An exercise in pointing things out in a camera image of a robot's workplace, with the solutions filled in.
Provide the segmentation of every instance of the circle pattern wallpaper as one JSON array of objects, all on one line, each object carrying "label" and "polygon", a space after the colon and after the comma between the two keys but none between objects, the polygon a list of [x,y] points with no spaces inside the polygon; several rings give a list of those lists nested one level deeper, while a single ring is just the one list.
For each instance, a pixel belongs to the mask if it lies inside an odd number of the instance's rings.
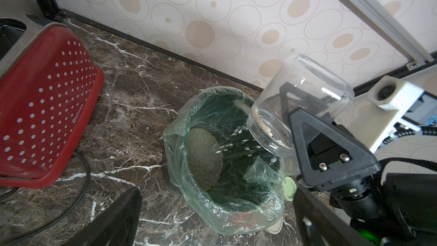
[{"label": "circle pattern wallpaper", "polygon": [[[378,0],[429,52],[437,0]],[[57,0],[61,8],[264,88],[305,54],[352,86],[408,60],[338,0]]]}]

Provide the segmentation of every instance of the red polka dot container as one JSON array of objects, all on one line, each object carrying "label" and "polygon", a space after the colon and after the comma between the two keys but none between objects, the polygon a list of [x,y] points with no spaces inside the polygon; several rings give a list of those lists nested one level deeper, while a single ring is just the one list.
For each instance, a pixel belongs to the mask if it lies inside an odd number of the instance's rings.
[{"label": "red polka dot container", "polygon": [[18,15],[0,29],[10,44],[0,61],[0,186],[45,188],[72,156],[104,75],[65,25]]}]

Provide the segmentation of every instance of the brand logo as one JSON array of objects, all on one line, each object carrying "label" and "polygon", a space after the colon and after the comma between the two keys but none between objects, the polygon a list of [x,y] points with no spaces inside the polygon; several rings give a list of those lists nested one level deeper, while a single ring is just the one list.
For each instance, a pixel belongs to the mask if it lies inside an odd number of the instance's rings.
[{"label": "brand logo", "polygon": [[82,107],[83,107],[83,106],[84,106],[84,104],[80,104],[79,110],[76,112],[76,115],[74,116],[74,118],[73,118],[73,120],[72,120],[73,123],[76,123],[76,120],[77,120],[77,118],[79,117],[80,112],[82,111]]}]

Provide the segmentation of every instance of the trash bin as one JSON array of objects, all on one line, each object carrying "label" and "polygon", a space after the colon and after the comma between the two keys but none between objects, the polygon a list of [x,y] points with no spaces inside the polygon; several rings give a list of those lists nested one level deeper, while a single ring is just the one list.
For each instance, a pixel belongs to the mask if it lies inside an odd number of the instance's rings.
[{"label": "trash bin", "polygon": [[[265,229],[284,213],[284,165],[248,131],[246,120],[253,103],[236,88],[208,88],[191,98],[163,133],[171,182],[200,218],[224,235]],[[207,192],[188,167],[187,140],[193,128],[210,132],[223,153],[220,178]]]}]

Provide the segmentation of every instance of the green lid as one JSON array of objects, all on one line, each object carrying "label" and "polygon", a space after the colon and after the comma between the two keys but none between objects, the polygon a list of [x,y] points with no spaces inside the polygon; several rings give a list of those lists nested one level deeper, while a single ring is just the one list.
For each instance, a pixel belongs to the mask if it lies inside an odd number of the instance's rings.
[{"label": "green lid", "polygon": [[282,182],[282,187],[284,188],[284,199],[287,201],[293,201],[293,197],[297,190],[295,181],[291,177],[286,176]]}]

